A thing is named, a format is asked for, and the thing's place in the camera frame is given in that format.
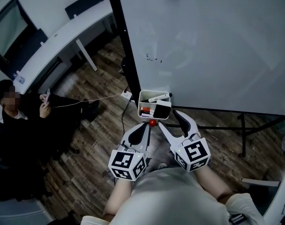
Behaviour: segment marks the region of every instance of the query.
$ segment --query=white desk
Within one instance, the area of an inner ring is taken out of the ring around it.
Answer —
[[[61,52],[67,45],[75,41],[76,38],[85,30],[95,25],[99,21],[105,19],[113,13],[109,0],[104,0],[95,6],[89,8],[85,12],[70,20],[61,27],[54,35],[52,35],[29,59],[20,71],[20,75],[25,78],[24,84],[14,81],[16,91],[21,94],[26,93],[38,75],[46,68],[46,66]],[[77,40],[77,44],[82,50],[84,56],[91,64],[92,60],[84,49],[82,43]],[[0,108],[0,122],[2,122],[2,109]]]

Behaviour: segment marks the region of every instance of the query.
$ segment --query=red ball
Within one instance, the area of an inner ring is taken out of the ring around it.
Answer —
[[[154,127],[154,126],[156,126],[156,120],[151,119],[151,120],[148,122],[148,124],[149,124],[151,127]]]

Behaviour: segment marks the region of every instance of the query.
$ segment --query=white cable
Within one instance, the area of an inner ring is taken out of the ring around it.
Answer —
[[[58,107],[67,107],[67,106],[72,106],[72,105],[75,105],[75,104],[78,104],[78,103],[82,103],[82,102],[93,102],[93,101],[97,101],[97,100],[101,100],[101,99],[105,99],[105,98],[109,98],[109,97],[102,97],[102,98],[98,98],[98,99],[95,99],[95,100],[89,100],[89,101],[79,101],[79,102],[74,103],[74,104],[69,104],[69,105],[64,105],[64,106],[58,106]]]

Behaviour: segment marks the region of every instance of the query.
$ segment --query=whiteboard frame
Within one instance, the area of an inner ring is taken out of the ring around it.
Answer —
[[[120,0],[110,0],[113,14],[116,20],[117,29],[123,44],[126,59],[122,61],[122,69],[124,76],[128,82],[129,88],[133,94],[136,106],[139,102],[139,93],[141,91],[141,86],[139,83],[139,77],[135,65],[135,59],[133,51],[131,48],[131,41],[128,34],[125,17],[123,14],[123,8]],[[273,113],[261,113],[261,112],[248,112],[248,111],[237,111],[237,110],[222,110],[222,109],[212,109],[212,108],[201,108],[201,107],[188,107],[188,106],[173,106],[172,108],[184,108],[184,109],[196,109],[196,110],[206,110],[206,111],[217,111],[217,112],[232,112],[232,113],[248,113],[257,115],[273,115],[284,117],[285,115],[273,114]]]

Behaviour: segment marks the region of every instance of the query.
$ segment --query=person's hand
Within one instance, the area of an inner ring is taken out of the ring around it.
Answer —
[[[51,107],[49,103],[43,103],[40,106],[40,117],[41,118],[47,118],[51,112]]]
[[[40,94],[39,98],[42,102],[45,102],[46,94]]]

